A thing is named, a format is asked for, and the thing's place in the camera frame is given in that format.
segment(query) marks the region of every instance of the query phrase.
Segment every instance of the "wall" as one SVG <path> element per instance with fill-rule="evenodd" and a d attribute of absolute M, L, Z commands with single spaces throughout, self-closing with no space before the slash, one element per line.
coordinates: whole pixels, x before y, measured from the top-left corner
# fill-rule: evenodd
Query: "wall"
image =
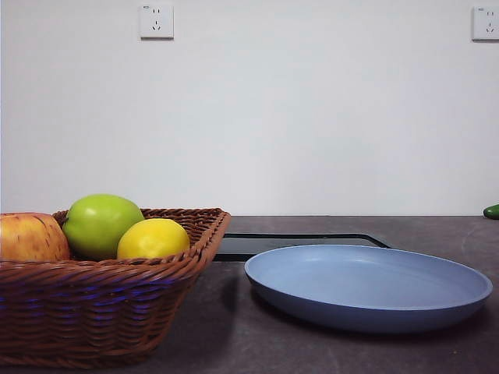
<path fill-rule="evenodd" d="M 93 192 L 233 214 L 499 203 L 499 44 L 468 0 L 2 2 L 2 210 Z M 487 4 L 499 4 L 490 1 Z"/>

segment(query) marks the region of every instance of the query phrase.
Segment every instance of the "table surface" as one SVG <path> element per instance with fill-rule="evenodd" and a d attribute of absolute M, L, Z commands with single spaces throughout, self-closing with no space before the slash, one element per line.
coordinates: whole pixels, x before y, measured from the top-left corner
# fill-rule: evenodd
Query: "table surface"
<path fill-rule="evenodd" d="M 269 306 L 242 262 L 201 274 L 154 355 L 103 373 L 495 373 L 499 365 L 499 221 L 484 217 L 233 217 L 229 232 L 362 232 L 392 248 L 473 267 L 496 288 L 466 321 L 429 333 L 374 335 L 323 328 Z M 67 369 L 1 368 L 2 373 Z"/>

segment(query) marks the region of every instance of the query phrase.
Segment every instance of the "black tray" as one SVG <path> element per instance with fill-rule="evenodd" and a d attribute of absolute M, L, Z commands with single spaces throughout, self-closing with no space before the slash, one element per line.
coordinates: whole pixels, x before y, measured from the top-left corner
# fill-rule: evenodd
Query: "black tray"
<path fill-rule="evenodd" d="M 368 234 L 271 234 L 227 232 L 214 261 L 247 261 L 251 257 L 292 245 L 347 244 L 391 248 L 388 244 Z"/>

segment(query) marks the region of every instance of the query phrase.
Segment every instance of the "wicker basket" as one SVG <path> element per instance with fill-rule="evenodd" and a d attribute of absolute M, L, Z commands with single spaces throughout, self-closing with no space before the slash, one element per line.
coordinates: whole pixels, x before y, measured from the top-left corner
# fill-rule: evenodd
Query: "wicker basket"
<path fill-rule="evenodd" d="M 142 211 L 180 223 L 190 249 L 165 259 L 0 261 L 0 365 L 90 369 L 150 356 L 214 258 L 230 214 Z M 65 213 L 54 213 L 59 224 Z"/>

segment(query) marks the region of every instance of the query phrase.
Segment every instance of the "wall socket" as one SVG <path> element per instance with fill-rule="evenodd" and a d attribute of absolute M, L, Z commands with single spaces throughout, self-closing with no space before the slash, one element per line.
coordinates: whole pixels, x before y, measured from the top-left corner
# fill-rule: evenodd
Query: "wall socket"
<path fill-rule="evenodd" d="M 499 6 L 473 8 L 474 41 L 499 41 Z"/>
<path fill-rule="evenodd" d="M 173 39 L 173 5 L 141 5 L 140 38 Z"/>

